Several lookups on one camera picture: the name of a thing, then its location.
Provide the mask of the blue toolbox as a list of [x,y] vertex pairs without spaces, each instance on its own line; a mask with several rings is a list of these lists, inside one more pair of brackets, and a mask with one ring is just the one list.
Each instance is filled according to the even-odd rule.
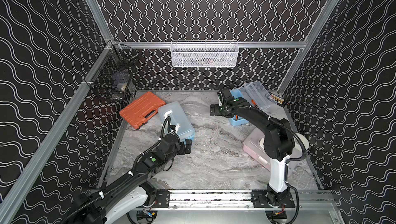
[[175,133],[181,141],[184,142],[187,139],[194,140],[195,130],[179,102],[174,101],[161,106],[158,109],[158,114],[161,122],[168,116],[171,117],[171,125],[175,125]]
[[235,99],[244,98],[252,106],[259,108],[268,115],[272,115],[271,112],[275,109],[275,100],[260,81],[245,83],[240,88],[234,88],[230,92]]

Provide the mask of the pink toolbox with clear lid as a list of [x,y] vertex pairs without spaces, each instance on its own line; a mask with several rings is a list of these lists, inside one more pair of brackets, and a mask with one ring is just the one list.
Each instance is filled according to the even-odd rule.
[[[244,140],[243,150],[254,160],[256,160],[266,170],[271,171],[270,157],[264,150],[264,134],[263,132],[255,128],[253,132]],[[295,141],[295,147],[291,158],[298,158],[302,155],[300,145]],[[292,174],[298,162],[290,162],[288,166],[288,176]]]

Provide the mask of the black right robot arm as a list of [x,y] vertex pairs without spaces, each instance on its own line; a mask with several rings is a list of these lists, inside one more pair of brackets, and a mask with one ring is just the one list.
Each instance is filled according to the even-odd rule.
[[288,183],[289,163],[303,161],[307,155],[301,136],[291,129],[288,120],[272,117],[242,97],[235,98],[228,89],[218,89],[219,104],[210,106],[210,115],[242,117],[261,130],[264,150],[271,159],[268,190],[280,194],[292,188]]

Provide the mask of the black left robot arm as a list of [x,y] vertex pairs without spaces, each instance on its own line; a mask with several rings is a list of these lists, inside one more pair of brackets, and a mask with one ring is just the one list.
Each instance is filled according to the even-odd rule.
[[113,224],[137,207],[150,209],[156,203],[156,189],[149,181],[168,171],[166,165],[173,164],[176,156],[190,154],[191,144],[190,140],[181,141],[167,117],[158,141],[136,157],[132,168],[103,189],[78,196],[61,223]]

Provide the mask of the screwdriver bit holder box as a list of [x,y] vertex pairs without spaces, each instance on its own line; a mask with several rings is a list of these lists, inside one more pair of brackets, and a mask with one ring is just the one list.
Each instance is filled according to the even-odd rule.
[[270,96],[276,102],[276,104],[279,105],[279,106],[285,107],[288,104],[286,99],[280,97],[277,94],[270,93]]

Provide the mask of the red plastic tool case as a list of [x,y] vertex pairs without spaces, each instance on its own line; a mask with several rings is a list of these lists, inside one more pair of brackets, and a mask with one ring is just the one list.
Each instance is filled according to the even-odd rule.
[[120,116],[135,130],[140,129],[166,102],[152,92],[147,92],[120,111]]

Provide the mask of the white tape roll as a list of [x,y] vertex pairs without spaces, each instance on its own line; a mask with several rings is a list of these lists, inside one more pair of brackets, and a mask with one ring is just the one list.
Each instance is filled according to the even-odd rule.
[[[301,142],[304,144],[305,149],[308,150],[308,149],[309,149],[309,142],[308,142],[308,139],[307,139],[304,135],[302,135],[302,134],[300,134],[300,133],[296,133],[296,135],[299,137],[299,139],[301,140]],[[301,149],[300,144],[298,143],[298,140],[297,140],[296,138],[294,138],[294,140],[295,140],[295,148],[296,148],[297,150],[299,150],[300,152],[302,152],[302,149]]]

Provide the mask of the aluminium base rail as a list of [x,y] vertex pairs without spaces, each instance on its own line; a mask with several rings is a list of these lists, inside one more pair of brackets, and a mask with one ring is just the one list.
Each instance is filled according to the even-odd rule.
[[269,203],[266,190],[158,190],[153,209],[167,210],[288,210],[296,207],[292,194]]

